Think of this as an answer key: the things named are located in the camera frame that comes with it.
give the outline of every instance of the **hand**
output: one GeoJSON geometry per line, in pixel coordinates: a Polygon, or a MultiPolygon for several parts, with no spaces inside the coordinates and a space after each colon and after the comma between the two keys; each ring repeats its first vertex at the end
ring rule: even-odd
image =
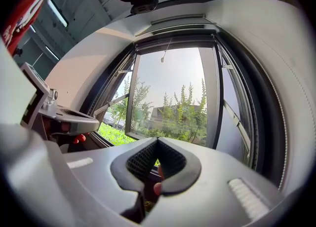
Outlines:
{"type": "Polygon", "coordinates": [[[86,140],[85,135],[80,134],[80,135],[76,136],[76,138],[74,139],[73,143],[74,144],[78,144],[79,141],[80,142],[84,142],[85,140],[86,140]]]}
{"type": "MultiPolygon", "coordinates": [[[[160,177],[164,180],[161,165],[158,167],[158,173],[159,173],[160,177]]],[[[160,192],[161,192],[161,182],[158,182],[154,185],[154,193],[156,195],[160,196],[160,192]]]]}

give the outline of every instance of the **tree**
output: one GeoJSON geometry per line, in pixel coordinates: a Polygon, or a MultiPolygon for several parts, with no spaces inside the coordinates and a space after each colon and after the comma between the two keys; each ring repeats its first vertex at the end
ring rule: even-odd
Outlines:
{"type": "Polygon", "coordinates": [[[159,109],[162,116],[162,128],[152,129],[148,136],[166,136],[182,141],[194,143],[199,138],[201,144],[205,144],[207,113],[206,113],[206,89],[202,79],[202,97],[195,105],[193,101],[194,88],[190,83],[188,94],[186,87],[181,88],[180,98],[174,93],[175,105],[167,93],[163,97],[163,107],[159,109]]]}
{"type": "Polygon", "coordinates": [[[145,82],[140,82],[139,77],[136,78],[135,90],[132,105],[131,128],[135,131],[139,130],[139,126],[144,127],[144,123],[150,114],[149,109],[152,108],[152,102],[142,103],[147,97],[150,86],[146,86],[145,82]]]}
{"type": "MultiPolygon", "coordinates": [[[[129,92],[129,76],[124,80],[124,94],[129,92]]],[[[118,93],[116,92],[114,95],[114,100],[118,97],[118,93]]],[[[114,128],[118,129],[119,122],[126,118],[126,110],[127,110],[127,98],[116,103],[111,107],[112,117],[114,118],[114,128]]]]}

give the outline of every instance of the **vegetation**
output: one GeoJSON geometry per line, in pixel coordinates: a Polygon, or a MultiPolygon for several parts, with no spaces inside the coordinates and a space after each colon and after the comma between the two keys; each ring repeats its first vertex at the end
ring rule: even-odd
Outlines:
{"type": "Polygon", "coordinates": [[[125,145],[135,141],[135,139],[127,137],[123,131],[114,129],[105,123],[101,123],[98,133],[115,146],[125,145]]]}
{"type": "MultiPolygon", "coordinates": [[[[162,122],[151,123],[152,103],[144,102],[150,86],[145,82],[136,79],[135,91],[132,106],[131,131],[147,137],[164,136],[186,142],[205,145],[207,110],[206,110],[206,89],[204,80],[201,80],[202,97],[200,100],[193,100],[194,88],[190,84],[188,88],[184,85],[181,88],[181,96],[174,93],[169,97],[166,93],[163,97],[163,107],[159,109],[162,122]]],[[[129,78],[124,80],[124,94],[129,91],[129,78]]],[[[114,127],[102,124],[99,134],[114,145],[122,145],[135,140],[125,136],[125,126],[118,130],[119,122],[125,121],[127,110],[127,98],[113,105],[108,109],[114,119],[114,127]]]]}

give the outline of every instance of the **finger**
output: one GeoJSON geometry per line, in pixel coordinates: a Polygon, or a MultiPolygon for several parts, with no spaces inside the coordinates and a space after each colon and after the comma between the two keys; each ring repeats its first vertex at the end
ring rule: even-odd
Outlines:
{"type": "Polygon", "coordinates": [[[158,173],[159,173],[160,177],[164,180],[164,176],[163,176],[161,165],[158,167],[158,173]]]}
{"type": "Polygon", "coordinates": [[[86,138],[83,134],[80,134],[76,137],[76,139],[78,139],[80,142],[84,142],[86,138]]]}
{"type": "Polygon", "coordinates": [[[159,182],[154,185],[154,193],[156,195],[160,195],[160,192],[161,192],[161,183],[159,182]]]}

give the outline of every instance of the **open window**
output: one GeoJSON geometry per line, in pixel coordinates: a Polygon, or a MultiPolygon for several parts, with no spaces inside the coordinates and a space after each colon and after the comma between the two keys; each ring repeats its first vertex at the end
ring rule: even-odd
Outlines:
{"type": "Polygon", "coordinates": [[[218,122],[208,118],[208,112],[217,110],[216,86],[210,83],[216,82],[216,67],[213,47],[139,54],[128,100],[126,135],[135,139],[162,136],[210,146],[208,127],[218,122]],[[214,71],[206,76],[207,82],[204,68],[214,71]],[[207,88],[215,90],[211,99],[207,88]]]}
{"type": "Polygon", "coordinates": [[[124,134],[131,75],[132,72],[125,73],[123,81],[108,104],[98,130],[104,139],[115,146],[135,141],[124,134]]]}

